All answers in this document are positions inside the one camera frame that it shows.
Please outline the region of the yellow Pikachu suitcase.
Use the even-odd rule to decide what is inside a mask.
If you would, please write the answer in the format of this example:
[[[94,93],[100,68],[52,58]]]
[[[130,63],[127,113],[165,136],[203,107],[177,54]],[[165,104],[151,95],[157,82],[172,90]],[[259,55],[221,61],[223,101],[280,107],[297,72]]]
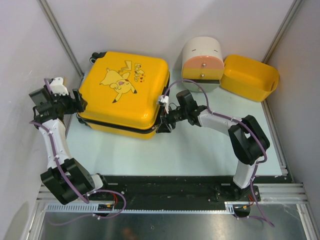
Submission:
[[[156,134],[170,71],[164,59],[107,51],[94,52],[79,93],[87,102],[77,119],[94,130],[148,140]]]

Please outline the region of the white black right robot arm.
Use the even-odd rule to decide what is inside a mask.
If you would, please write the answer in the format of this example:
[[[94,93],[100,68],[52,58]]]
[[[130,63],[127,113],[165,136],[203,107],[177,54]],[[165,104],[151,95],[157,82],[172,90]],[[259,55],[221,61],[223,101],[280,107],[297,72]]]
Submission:
[[[253,189],[259,164],[268,159],[270,141],[258,121],[252,115],[235,118],[211,110],[208,104],[198,105],[189,90],[177,93],[176,98],[179,104],[175,108],[171,108],[168,95],[159,98],[158,103],[164,110],[157,132],[170,133],[178,122],[188,121],[192,126],[209,128],[228,136],[238,163],[226,190],[235,200],[242,201]]]

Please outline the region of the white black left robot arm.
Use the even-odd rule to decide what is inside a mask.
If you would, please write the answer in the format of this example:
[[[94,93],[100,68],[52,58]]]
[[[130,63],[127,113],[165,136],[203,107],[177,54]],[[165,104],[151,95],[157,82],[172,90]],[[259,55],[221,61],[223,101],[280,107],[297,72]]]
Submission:
[[[63,205],[76,199],[88,204],[90,192],[100,200],[107,199],[111,193],[99,173],[90,174],[70,153],[64,117],[84,112],[88,104],[78,89],[73,89],[73,94],[54,93],[46,86],[29,94],[34,102],[30,124],[40,131],[47,152],[47,170],[40,178]]]

